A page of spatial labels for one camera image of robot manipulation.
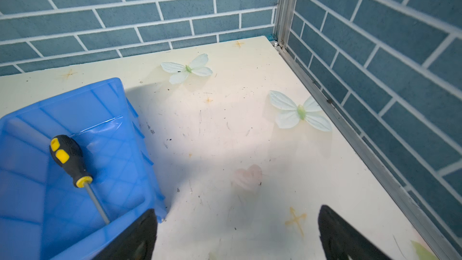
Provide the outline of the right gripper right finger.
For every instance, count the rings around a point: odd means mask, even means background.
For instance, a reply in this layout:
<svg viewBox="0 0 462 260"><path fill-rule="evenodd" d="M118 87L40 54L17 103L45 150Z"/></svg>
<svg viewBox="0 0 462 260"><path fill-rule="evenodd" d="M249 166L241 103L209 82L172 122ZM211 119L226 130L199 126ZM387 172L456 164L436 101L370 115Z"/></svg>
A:
<svg viewBox="0 0 462 260"><path fill-rule="evenodd" d="M321 206L318 227L328 260L391 259L327 205Z"/></svg>

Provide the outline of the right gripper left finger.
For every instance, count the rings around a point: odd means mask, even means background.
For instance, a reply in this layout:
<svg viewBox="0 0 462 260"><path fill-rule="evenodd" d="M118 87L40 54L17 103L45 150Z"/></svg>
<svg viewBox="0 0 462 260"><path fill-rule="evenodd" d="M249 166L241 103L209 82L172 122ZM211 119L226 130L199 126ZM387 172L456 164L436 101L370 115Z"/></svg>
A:
<svg viewBox="0 0 462 260"><path fill-rule="evenodd" d="M148 209L93 259L151 260L157 228L155 210Z"/></svg>

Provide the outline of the black yellow screwdriver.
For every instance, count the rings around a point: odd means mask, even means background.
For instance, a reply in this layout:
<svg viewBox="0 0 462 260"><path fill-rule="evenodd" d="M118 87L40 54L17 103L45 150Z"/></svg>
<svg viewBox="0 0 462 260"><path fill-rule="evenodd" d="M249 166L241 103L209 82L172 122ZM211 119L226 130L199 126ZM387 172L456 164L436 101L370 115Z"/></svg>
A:
<svg viewBox="0 0 462 260"><path fill-rule="evenodd" d="M69 136L59 135L51 139L49 151L53 160L72 178L74 187L87 192L104 223L109 225L110 219L91 187L93 176L87 171L80 145Z"/></svg>

